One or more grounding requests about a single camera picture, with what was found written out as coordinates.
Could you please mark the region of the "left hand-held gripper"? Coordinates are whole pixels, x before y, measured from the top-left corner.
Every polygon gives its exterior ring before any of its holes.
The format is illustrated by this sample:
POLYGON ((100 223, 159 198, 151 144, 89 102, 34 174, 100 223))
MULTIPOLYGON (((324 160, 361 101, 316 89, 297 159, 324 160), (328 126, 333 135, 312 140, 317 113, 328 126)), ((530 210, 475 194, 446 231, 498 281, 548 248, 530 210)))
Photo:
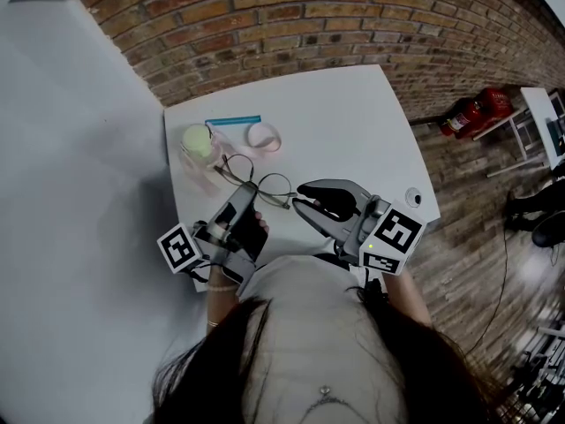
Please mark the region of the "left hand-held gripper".
POLYGON ((239 284, 241 293, 252 278, 255 261, 230 239, 254 221, 254 201, 257 186, 244 182, 225 201, 208 224, 198 223, 189 231, 179 223, 157 240, 162 255, 172 273, 185 273, 195 283, 198 292, 207 291, 212 266, 222 268, 223 274, 239 284))

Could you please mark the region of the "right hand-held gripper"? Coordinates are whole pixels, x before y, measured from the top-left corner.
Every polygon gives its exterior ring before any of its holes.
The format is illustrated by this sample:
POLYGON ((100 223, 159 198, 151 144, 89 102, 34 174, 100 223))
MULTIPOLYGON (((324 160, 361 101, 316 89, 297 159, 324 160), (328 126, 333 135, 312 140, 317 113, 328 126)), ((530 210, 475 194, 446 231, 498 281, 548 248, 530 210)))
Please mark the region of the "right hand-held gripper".
POLYGON ((335 245, 338 258, 371 273, 398 276, 426 228, 400 201, 371 196, 347 179, 309 181, 298 195, 305 198, 293 199, 292 206, 303 220, 324 237, 346 239, 335 245))

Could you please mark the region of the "thin metal-framed eyeglasses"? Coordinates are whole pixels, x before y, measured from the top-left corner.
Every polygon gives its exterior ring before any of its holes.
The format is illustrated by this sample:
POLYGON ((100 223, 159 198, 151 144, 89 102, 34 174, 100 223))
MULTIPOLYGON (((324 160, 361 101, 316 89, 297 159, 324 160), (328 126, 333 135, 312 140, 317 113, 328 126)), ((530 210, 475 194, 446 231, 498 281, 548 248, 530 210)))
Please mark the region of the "thin metal-framed eyeglasses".
POLYGON ((258 198, 273 207, 289 209, 291 200, 298 196, 286 176, 278 172, 256 173, 253 160, 243 154, 223 155, 214 169, 234 186, 250 186, 258 198))

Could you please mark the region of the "person's right forearm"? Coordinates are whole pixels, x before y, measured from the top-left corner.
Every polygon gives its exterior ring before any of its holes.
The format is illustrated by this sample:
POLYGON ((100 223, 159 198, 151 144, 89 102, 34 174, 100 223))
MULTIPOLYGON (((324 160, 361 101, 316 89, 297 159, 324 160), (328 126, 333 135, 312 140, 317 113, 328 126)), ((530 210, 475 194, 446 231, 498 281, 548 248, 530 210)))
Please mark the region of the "person's right forearm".
POLYGON ((402 314, 429 328, 433 326, 426 303, 408 269, 398 276, 382 276, 390 304, 402 314))

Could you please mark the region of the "person's left forearm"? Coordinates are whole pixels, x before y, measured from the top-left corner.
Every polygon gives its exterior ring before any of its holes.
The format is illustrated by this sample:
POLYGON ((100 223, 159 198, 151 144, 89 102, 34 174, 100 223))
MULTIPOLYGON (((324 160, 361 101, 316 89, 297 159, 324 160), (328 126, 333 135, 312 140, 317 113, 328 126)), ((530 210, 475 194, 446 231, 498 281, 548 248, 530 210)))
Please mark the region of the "person's left forearm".
MULTIPOLYGON (((221 267, 211 267, 207 281, 207 321, 220 323, 230 313, 239 302, 238 289, 239 284, 226 277, 221 267)), ((207 333, 213 329, 207 327, 207 333)))

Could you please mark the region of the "person's left hand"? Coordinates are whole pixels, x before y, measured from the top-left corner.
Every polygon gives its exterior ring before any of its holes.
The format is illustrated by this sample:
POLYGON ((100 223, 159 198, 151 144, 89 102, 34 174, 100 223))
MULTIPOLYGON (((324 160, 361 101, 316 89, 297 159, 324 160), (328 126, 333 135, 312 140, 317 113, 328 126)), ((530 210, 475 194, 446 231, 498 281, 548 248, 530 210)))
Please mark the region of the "person's left hand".
POLYGON ((241 218, 232 226, 231 241, 243 249, 252 261, 257 261, 267 242, 268 227, 253 205, 248 207, 241 218))

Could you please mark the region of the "pale green round container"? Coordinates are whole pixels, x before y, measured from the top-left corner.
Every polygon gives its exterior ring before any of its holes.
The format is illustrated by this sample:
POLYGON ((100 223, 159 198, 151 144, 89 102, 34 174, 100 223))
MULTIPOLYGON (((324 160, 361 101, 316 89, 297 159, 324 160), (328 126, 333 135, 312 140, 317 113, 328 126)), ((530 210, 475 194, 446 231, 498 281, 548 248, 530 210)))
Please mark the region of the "pale green round container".
POLYGON ((211 175, 222 163, 221 143, 208 125, 189 125, 180 141, 180 162, 185 175, 208 197, 220 189, 211 175))

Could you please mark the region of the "teal plastic strip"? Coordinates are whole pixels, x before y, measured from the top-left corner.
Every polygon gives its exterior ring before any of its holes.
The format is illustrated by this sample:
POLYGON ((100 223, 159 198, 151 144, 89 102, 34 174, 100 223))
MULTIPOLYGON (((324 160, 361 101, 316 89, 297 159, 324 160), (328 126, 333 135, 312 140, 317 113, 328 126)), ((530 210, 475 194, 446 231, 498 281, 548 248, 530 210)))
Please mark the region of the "teal plastic strip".
POLYGON ((260 115, 244 116, 244 117, 222 117, 209 118, 205 120, 207 125, 226 126, 226 125, 254 125, 261 122, 260 115))

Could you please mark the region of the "person's white shirt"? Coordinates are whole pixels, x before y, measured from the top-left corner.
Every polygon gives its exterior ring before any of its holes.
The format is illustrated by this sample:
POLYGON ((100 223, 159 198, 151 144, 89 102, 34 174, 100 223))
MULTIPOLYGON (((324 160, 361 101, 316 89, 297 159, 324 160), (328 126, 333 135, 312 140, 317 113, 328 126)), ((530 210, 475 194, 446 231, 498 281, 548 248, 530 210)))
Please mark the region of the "person's white shirt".
POLYGON ((268 301, 248 324, 257 352, 248 424, 407 424, 403 375, 355 292, 356 278, 312 256, 261 268, 245 297, 268 301))

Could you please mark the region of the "white metal stand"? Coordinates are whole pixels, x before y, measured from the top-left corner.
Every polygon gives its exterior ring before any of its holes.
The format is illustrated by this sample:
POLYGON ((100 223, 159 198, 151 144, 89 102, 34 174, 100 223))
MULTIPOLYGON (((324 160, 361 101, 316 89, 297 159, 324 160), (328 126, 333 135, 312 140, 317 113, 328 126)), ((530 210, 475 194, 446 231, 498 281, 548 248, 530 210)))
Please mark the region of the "white metal stand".
POLYGON ((547 167, 549 165, 546 151, 542 147, 541 135, 535 125, 531 110, 525 104, 521 105, 509 116, 474 135, 472 140, 481 140, 499 129, 507 130, 513 136, 517 144, 518 156, 515 158, 514 163, 501 167, 498 170, 487 172, 487 178, 495 178, 529 165, 540 167, 547 167))

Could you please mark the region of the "black bulky equipment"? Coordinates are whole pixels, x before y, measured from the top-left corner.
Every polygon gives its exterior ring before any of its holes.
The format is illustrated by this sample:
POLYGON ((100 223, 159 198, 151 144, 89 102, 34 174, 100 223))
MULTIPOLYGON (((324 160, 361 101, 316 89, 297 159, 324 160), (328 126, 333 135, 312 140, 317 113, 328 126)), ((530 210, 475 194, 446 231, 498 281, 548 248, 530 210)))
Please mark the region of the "black bulky equipment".
POLYGON ((565 242, 565 179, 527 198, 508 193, 505 228, 531 233, 535 246, 553 247, 565 242))

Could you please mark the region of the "white side table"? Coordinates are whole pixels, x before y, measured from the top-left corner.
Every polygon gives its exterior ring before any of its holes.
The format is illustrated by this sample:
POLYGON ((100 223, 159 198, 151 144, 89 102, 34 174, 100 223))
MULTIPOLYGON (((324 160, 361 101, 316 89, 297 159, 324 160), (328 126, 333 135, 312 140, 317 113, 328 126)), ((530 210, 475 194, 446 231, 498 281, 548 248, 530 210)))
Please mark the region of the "white side table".
POLYGON ((564 158, 564 155, 558 154, 548 128, 549 123, 558 119, 554 106, 542 87, 522 87, 520 91, 538 128, 549 167, 554 170, 564 158))

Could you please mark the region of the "grey metal rack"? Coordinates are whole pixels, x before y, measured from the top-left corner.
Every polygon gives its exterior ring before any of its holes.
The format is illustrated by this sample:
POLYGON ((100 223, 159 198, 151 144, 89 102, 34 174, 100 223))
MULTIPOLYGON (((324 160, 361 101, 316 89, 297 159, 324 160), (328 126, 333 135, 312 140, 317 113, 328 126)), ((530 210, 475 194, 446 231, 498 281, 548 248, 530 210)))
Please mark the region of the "grey metal rack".
POLYGON ((565 424, 565 313, 536 328, 504 395, 504 424, 565 424))

